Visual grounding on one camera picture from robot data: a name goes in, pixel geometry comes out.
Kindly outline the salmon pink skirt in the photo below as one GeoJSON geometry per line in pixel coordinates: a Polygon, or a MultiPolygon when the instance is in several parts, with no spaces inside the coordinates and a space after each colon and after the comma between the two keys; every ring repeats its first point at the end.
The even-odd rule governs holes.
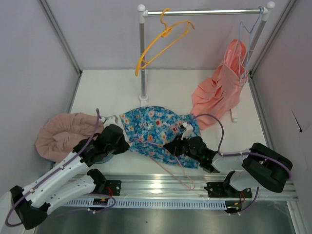
{"type": "Polygon", "coordinates": [[[220,119],[239,103],[249,73],[242,65],[246,55],[247,49],[243,42],[237,39],[230,42],[212,76],[204,79],[192,94],[191,114],[211,114],[220,119]]]}

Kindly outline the blue floral garment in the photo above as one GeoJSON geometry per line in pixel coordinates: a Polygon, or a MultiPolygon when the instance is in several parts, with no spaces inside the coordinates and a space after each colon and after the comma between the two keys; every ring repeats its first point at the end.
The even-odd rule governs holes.
{"type": "MultiPolygon", "coordinates": [[[[192,114],[179,115],[161,106],[139,107],[119,115],[124,132],[129,140],[129,150],[142,155],[143,153],[139,152],[139,146],[141,145],[131,142],[133,137],[141,137],[144,141],[164,145],[182,134],[184,130],[180,128],[180,125],[188,122],[193,117],[192,114]]],[[[199,167],[196,160],[186,155],[177,157],[184,168],[197,169],[199,167]]]]}

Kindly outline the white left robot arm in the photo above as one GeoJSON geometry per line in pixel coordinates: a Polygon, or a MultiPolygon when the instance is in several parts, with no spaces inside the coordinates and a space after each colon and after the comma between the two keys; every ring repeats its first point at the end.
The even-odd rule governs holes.
{"type": "Polygon", "coordinates": [[[33,183],[12,187],[9,213],[15,212],[20,225],[30,230],[58,207],[82,195],[111,198],[113,188],[103,173],[92,166],[107,156],[126,152],[129,147],[121,127],[116,124],[104,127],[95,139],[80,141],[61,163],[33,183]]]}

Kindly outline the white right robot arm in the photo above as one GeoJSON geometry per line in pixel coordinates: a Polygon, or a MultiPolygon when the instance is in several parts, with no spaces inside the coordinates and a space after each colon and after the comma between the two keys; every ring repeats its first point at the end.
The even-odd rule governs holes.
{"type": "Polygon", "coordinates": [[[289,159],[261,143],[254,143],[241,152],[219,153],[209,149],[199,136],[182,138],[178,135],[164,148],[174,156],[185,155],[194,159],[208,173],[227,174],[222,190],[230,197],[259,186],[281,193],[293,168],[289,159]]]}

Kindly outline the dusty pink pleated garment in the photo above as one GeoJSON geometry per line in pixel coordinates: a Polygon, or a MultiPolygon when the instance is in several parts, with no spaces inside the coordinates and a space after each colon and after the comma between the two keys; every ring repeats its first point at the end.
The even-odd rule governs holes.
{"type": "Polygon", "coordinates": [[[103,122],[96,116],[84,113],[59,114],[51,118],[40,129],[35,143],[38,154],[53,162],[61,162],[84,139],[104,129],[103,122]]]}

